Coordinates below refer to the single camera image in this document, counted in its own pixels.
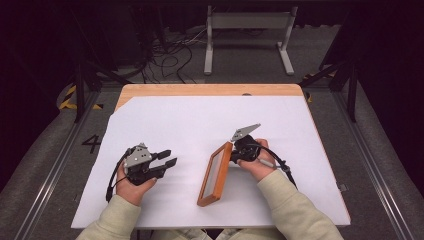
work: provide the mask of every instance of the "white paper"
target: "white paper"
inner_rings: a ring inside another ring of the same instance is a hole
[[[270,149],[287,160],[298,189],[336,225],[349,225],[302,96],[170,96],[134,97],[111,116],[72,228],[85,228],[98,219],[107,205],[106,188],[116,162],[140,142],[150,152],[170,149],[178,160],[144,196],[136,227],[274,226],[256,181],[233,163],[221,200],[207,207],[196,204],[210,155],[236,129],[256,123],[261,126],[250,135],[267,139]]]

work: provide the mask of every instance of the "printed number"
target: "printed number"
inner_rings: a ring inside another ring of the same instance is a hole
[[[97,140],[99,140],[99,136],[97,135],[93,135],[91,138],[85,140],[82,145],[88,145],[91,146],[91,151],[90,154],[93,154],[94,149],[96,149],[97,145],[100,145],[102,142],[98,142]]]

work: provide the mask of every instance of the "metal gripper jaw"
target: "metal gripper jaw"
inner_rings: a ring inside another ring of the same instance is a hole
[[[150,153],[147,147],[140,143],[130,151],[130,155],[124,160],[124,171],[129,181],[134,185],[143,184],[151,178],[163,178],[166,170],[177,163],[177,158],[173,158],[166,161],[164,165],[150,168],[151,162],[169,157],[171,150]]]
[[[258,143],[253,139],[249,133],[253,132],[256,128],[260,127],[261,124],[254,124],[252,126],[237,129],[231,138],[231,142],[234,142],[234,150],[231,153],[230,161],[237,164],[238,159],[245,161],[254,161],[261,151],[258,147]]]

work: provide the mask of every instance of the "orange frame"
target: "orange frame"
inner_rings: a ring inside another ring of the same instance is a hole
[[[233,144],[231,142],[226,142],[220,148],[218,148],[214,153],[212,153],[208,168],[206,169],[205,177],[203,179],[202,188],[200,189],[199,198],[197,199],[197,205],[201,207],[205,207],[213,202],[221,199],[222,192],[224,190],[225,179],[227,177],[228,165],[230,164],[231,152],[233,150]],[[222,154],[221,165],[218,169],[218,176],[215,182],[215,186],[212,194],[208,196],[203,196],[206,188],[206,183],[208,181],[208,177],[211,171],[212,162],[216,155],[218,155],[221,151],[224,151]]]

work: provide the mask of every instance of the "beige sleeve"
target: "beige sleeve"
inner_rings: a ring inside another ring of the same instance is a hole
[[[279,170],[258,183],[271,208],[275,226],[290,239],[343,239],[337,227],[325,214]]]
[[[140,212],[140,207],[114,195],[100,218],[84,229],[77,239],[130,239]]]

